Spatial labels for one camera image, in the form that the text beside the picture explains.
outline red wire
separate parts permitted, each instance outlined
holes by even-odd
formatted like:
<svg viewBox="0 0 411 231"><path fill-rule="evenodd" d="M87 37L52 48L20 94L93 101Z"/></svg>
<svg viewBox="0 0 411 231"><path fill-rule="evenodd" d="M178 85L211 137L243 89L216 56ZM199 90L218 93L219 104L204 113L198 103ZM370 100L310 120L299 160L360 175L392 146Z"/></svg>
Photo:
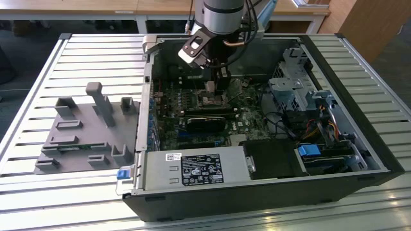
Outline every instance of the red wire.
<svg viewBox="0 0 411 231"><path fill-rule="evenodd" d="M312 121L315 121L315 119L308 120L306 133L308 133L310 123L311 123Z"/></svg>

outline power supply label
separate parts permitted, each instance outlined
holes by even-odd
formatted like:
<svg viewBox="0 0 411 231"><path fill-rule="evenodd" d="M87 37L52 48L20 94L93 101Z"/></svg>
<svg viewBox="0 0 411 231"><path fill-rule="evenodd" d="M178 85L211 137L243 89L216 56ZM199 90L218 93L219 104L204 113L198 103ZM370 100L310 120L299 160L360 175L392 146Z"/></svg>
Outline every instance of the power supply label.
<svg viewBox="0 0 411 231"><path fill-rule="evenodd" d="M224 183L220 154L182 156L184 186Z"/></svg>

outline floor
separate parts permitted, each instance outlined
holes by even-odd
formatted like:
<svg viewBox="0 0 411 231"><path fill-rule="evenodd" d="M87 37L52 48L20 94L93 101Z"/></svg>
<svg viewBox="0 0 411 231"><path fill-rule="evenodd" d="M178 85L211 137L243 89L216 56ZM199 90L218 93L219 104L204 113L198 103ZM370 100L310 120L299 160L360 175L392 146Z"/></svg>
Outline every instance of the floor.
<svg viewBox="0 0 411 231"><path fill-rule="evenodd" d="M17 77L0 85L0 139L3 138L28 90L41 71L61 33L127 33L136 30L96 29L89 22L53 21L51 28L33 26L32 32L15 37L11 31L0 31L0 47L17 70ZM392 39L378 59L371 63L388 85L411 107L411 20L402 33Z"/></svg>

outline desk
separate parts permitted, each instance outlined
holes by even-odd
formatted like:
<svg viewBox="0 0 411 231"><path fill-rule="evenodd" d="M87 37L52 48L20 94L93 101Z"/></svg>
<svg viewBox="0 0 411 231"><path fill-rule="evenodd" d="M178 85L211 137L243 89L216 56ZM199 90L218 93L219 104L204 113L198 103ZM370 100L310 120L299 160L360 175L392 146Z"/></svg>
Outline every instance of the desk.
<svg viewBox="0 0 411 231"><path fill-rule="evenodd" d="M1 20L135 20L139 0L0 0Z"/></svg>
<svg viewBox="0 0 411 231"><path fill-rule="evenodd" d="M187 20L191 0L0 0L0 20L136 20L147 33L147 20ZM310 21L316 33L328 9L300 9L279 0L272 21Z"/></svg>
<svg viewBox="0 0 411 231"><path fill-rule="evenodd" d="M138 27L140 33L147 33L147 20L187 20L191 0L139 0L138 3ZM292 0L279 0L271 21L310 21L307 33L316 33L328 9L298 8Z"/></svg>

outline table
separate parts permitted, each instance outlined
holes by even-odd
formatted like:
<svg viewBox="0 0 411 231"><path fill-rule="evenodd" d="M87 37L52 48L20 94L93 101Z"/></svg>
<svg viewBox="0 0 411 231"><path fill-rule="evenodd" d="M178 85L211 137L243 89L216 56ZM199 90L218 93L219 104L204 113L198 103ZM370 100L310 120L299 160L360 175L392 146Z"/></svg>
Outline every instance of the table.
<svg viewBox="0 0 411 231"><path fill-rule="evenodd" d="M147 20L187 20L191 0L0 0L0 20L136 20L147 33ZM328 9L298 8L279 0L271 20L310 21L316 33Z"/></svg>
<svg viewBox="0 0 411 231"><path fill-rule="evenodd" d="M111 102L140 99L143 35L60 39L0 143L1 230L388 230L411 224L411 111L346 39L310 36L407 173L320 205L144 223L115 193L116 170L33 175L59 96L91 103L89 81ZM314 67L319 83L324 76Z"/></svg>
<svg viewBox="0 0 411 231"><path fill-rule="evenodd" d="M147 33L147 20L187 20L190 3L191 0L139 0L136 15L139 32ZM315 34L328 14L328 9L298 8L292 0L279 0L271 21L310 21L307 33Z"/></svg>
<svg viewBox="0 0 411 231"><path fill-rule="evenodd" d="M135 20L139 0L0 0L3 20Z"/></svg>

